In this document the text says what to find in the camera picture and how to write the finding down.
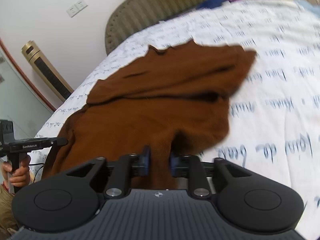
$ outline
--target logo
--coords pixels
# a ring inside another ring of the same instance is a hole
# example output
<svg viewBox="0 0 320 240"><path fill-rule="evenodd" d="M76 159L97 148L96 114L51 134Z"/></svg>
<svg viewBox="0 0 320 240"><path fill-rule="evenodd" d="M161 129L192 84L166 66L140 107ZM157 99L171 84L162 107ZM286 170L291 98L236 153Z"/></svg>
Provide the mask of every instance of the logo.
<svg viewBox="0 0 320 240"><path fill-rule="evenodd" d="M162 197L163 194L162 194L161 192L157 192L157 193L155 193L155 196L156 196L156 197Z"/></svg>
<svg viewBox="0 0 320 240"><path fill-rule="evenodd" d="M36 147L37 145L36 144L33 144L33 145L26 145L26 146L22 146L23 149L25 148L32 148L32 147Z"/></svg>

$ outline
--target brown sweater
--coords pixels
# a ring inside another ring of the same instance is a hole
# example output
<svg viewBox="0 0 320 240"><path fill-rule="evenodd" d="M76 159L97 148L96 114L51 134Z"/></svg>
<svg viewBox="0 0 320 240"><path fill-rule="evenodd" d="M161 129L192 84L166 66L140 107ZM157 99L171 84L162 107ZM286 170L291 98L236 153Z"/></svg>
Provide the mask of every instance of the brown sweater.
<svg viewBox="0 0 320 240"><path fill-rule="evenodd" d="M135 178L132 186L174 188L170 151L197 154L227 135L229 96L255 54L194 41L160 51L149 46L145 57L98 80L87 104L63 125L59 136L69 143L51 149L43 178L97 156L114 161L150 145L150 175Z"/></svg>

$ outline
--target wall switch panel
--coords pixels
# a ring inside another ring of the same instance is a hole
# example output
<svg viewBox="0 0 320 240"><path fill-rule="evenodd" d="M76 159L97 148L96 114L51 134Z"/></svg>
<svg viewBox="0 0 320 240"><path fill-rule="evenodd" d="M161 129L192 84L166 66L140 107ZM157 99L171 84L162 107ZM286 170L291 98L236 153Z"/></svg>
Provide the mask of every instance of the wall switch panel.
<svg viewBox="0 0 320 240"><path fill-rule="evenodd" d="M72 5L68 10L67 13L68 15L72 18L73 16L75 16L80 10L78 9L78 7L76 5Z"/></svg>
<svg viewBox="0 0 320 240"><path fill-rule="evenodd" d="M85 3L84 0L79 0L75 6L79 9L79 11L83 10L84 8L86 8L88 5Z"/></svg>

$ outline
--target cable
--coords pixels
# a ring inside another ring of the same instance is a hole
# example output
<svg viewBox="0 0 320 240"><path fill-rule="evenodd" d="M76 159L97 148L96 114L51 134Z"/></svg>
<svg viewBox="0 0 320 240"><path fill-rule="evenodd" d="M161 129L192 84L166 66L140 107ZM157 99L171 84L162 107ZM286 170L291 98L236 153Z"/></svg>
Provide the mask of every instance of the cable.
<svg viewBox="0 0 320 240"><path fill-rule="evenodd" d="M36 176L38 175L39 170L37 170L35 177L33 178L33 183L36 181Z"/></svg>
<svg viewBox="0 0 320 240"><path fill-rule="evenodd" d="M37 166L37 165L44 165L44 163L29 164L29 166Z"/></svg>

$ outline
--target white bedsheet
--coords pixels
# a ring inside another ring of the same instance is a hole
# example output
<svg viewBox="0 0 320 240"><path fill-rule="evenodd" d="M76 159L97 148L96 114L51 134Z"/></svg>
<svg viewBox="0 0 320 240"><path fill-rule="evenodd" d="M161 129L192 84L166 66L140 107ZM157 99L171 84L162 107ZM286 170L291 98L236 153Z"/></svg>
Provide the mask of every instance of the white bedsheet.
<svg viewBox="0 0 320 240"><path fill-rule="evenodd" d="M231 98L230 132L204 152L295 189L305 211L297 231L320 235L320 20L291 1L247 0L191 12L134 34L114 50L52 115L37 137L55 137L98 79L159 49L194 39L208 46L239 43L258 56ZM31 153L43 162L49 149ZM33 167L35 173L39 167Z"/></svg>

